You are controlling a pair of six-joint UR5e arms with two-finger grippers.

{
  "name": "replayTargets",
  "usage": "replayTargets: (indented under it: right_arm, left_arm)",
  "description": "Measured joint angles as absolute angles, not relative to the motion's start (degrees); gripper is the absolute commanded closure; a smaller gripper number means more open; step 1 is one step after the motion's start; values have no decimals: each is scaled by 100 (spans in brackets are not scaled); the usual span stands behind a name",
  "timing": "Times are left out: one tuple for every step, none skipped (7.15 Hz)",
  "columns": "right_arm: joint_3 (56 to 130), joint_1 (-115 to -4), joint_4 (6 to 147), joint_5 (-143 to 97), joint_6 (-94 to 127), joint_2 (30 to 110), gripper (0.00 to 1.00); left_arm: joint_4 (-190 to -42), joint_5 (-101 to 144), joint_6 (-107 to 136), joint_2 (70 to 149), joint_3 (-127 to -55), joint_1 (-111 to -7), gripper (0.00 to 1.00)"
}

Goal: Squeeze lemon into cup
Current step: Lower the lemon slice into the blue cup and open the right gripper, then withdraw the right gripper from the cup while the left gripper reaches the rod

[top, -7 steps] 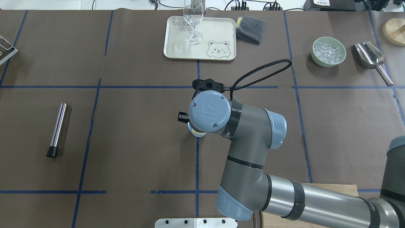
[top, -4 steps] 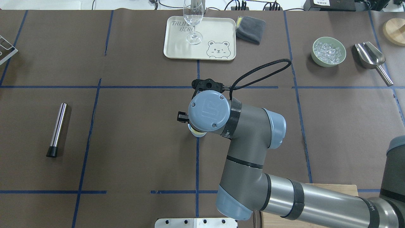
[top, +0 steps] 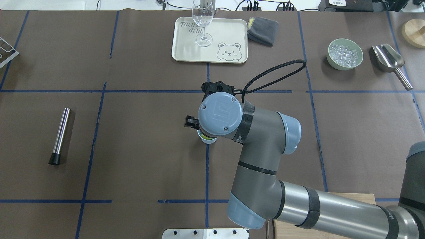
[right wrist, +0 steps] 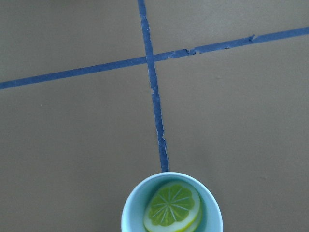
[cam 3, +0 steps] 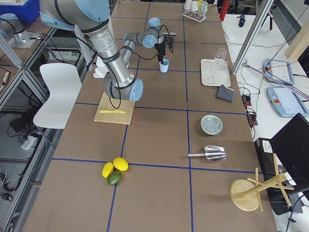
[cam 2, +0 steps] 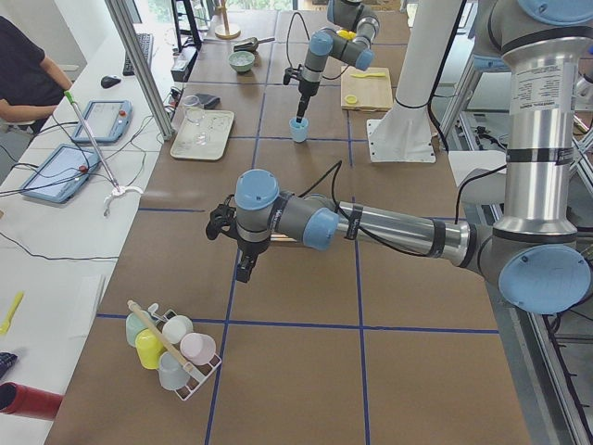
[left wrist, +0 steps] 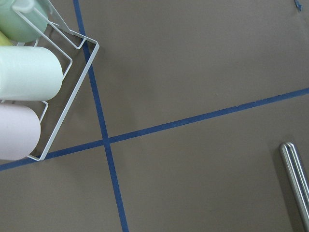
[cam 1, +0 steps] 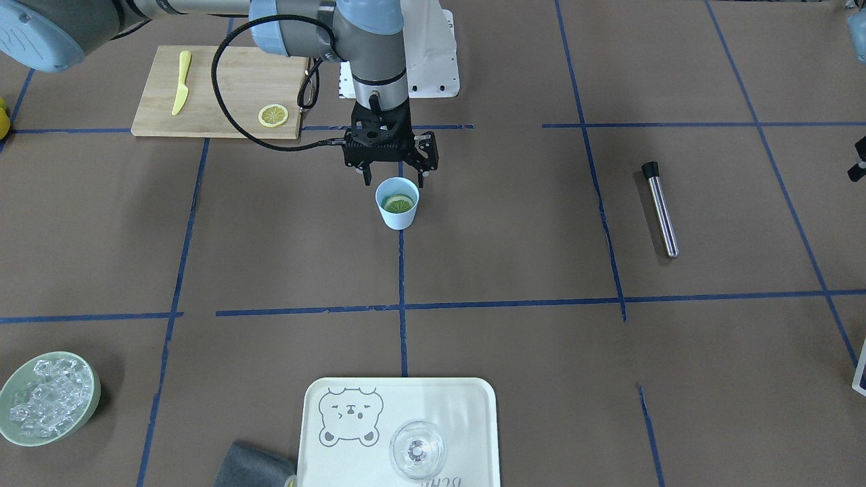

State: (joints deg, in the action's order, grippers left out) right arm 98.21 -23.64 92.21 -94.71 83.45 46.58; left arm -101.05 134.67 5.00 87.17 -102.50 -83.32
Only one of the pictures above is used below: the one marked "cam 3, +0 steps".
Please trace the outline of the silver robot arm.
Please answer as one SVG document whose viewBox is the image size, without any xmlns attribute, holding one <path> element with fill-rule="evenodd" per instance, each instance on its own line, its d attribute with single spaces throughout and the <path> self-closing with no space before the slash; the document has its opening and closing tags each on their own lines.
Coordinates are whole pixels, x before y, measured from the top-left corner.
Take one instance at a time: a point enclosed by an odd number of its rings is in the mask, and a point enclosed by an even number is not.
<svg viewBox="0 0 309 232">
<path fill-rule="evenodd" d="M 160 65 L 166 64 L 166 47 L 173 51 L 173 38 L 164 36 L 159 18 L 148 21 L 144 32 L 128 33 L 121 48 L 108 27 L 110 5 L 107 0 L 42 0 L 41 21 L 57 29 L 73 31 L 78 26 L 94 45 L 97 55 L 107 67 L 104 92 L 110 99 L 138 101 L 143 93 L 143 81 L 129 69 L 128 64 L 136 46 L 156 49 Z"/>
<path fill-rule="evenodd" d="M 0 16 L 0 34 L 4 39 L 10 38 L 8 44 L 11 48 L 32 48 L 40 35 L 27 31 L 13 13 L 5 13 Z"/>
</svg>

